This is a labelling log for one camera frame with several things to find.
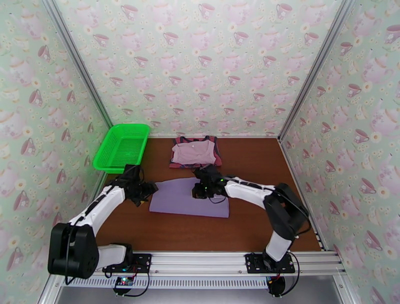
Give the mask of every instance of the teapot pattern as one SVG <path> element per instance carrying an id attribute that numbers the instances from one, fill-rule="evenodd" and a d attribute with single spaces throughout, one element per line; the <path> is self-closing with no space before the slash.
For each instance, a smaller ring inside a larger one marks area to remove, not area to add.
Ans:
<path id="1" fill-rule="evenodd" d="M 362 3 L 282 141 L 360 303 L 400 303 L 400 2 Z"/>
<path id="2" fill-rule="evenodd" d="M 113 122 L 151 124 L 153 136 L 276 136 L 340 5 L 57 2 Z M 135 108 L 129 116 L 127 106 Z M 191 115 L 198 108 L 207 115 Z M 252 108 L 256 114 L 248 115 Z"/>
<path id="3" fill-rule="evenodd" d="M 96 5 L 85 2 L 73 5 L 71 18 L 88 29 L 99 19 Z M 94 139 L 107 133 L 63 42 L 49 29 L 46 8 L 19 3 L 4 2 L 0 10 L 0 303 L 39 299 L 50 231 L 88 203 L 98 179 L 90 165 L 100 145 Z M 94 63 L 103 73 L 112 70 L 111 62 Z"/>

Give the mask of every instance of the green plastic basket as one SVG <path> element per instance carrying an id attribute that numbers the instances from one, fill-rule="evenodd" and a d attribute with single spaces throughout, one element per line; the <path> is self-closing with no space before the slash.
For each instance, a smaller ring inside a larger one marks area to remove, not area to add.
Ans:
<path id="1" fill-rule="evenodd" d="M 108 130 L 93 160 L 97 170 L 121 174 L 126 164 L 140 165 L 150 127 L 141 123 L 117 124 Z"/>

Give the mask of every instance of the black mounting plate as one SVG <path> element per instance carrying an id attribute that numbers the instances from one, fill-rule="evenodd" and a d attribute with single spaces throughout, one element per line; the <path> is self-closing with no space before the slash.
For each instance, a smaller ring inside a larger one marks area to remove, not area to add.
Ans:
<path id="1" fill-rule="evenodd" d="M 249 253 L 244 255 L 248 274 L 294 274 L 295 266 L 292 257 L 286 253 L 283 258 L 276 263 L 276 269 L 269 271 L 264 265 L 263 255 L 260 253 Z"/>
<path id="2" fill-rule="evenodd" d="M 132 254 L 132 265 L 133 267 L 127 267 L 125 263 L 109 265 L 102 269 L 104 273 L 126 273 L 126 274 L 147 274 L 150 271 L 152 264 L 152 255 L 148 253 L 133 253 Z"/>

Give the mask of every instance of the wooden surface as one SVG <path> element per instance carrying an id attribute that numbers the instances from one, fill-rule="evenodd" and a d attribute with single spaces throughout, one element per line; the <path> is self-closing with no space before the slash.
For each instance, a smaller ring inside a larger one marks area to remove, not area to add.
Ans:
<path id="1" fill-rule="evenodd" d="M 275 139 L 219 138 L 220 172 L 264 185 L 280 182 L 296 189 Z M 150 138 L 141 165 L 145 180 L 162 182 L 193 177 L 189 169 L 168 167 L 171 139 Z M 261 208 L 229 199 L 229 218 L 149 212 L 149 205 L 136 207 L 124 201 L 105 221 L 97 244 L 129 243 L 142 251 L 262 251 L 272 234 L 268 216 Z M 293 251 L 320 251 L 311 231 L 297 239 Z"/>

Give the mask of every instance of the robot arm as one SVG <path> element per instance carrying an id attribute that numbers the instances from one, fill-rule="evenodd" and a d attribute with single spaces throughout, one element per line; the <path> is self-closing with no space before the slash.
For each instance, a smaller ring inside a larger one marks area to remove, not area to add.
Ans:
<path id="1" fill-rule="evenodd" d="M 47 269 L 50 274 L 87 279 L 98 268 L 124 262 L 131 252 L 125 245 L 97 246 L 100 227 L 125 199 L 136 206 L 157 191 L 152 182 L 140 179 L 140 166 L 127 165 L 100 195 L 68 223 L 51 230 Z"/>
<path id="2" fill-rule="evenodd" d="M 295 240 L 309 213 L 287 184 L 278 186 L 249 182 L 235 176 L 222 176 L 215 166 L 208 165 L 194 171 L 200 179 L 192 190 L 195 198 L 212 198 L 214 194 L 237 198 L 264 209 L 272 225 L 272 236 L 263 251 L 268 270 L 277 269 L 277 263 Z"/>

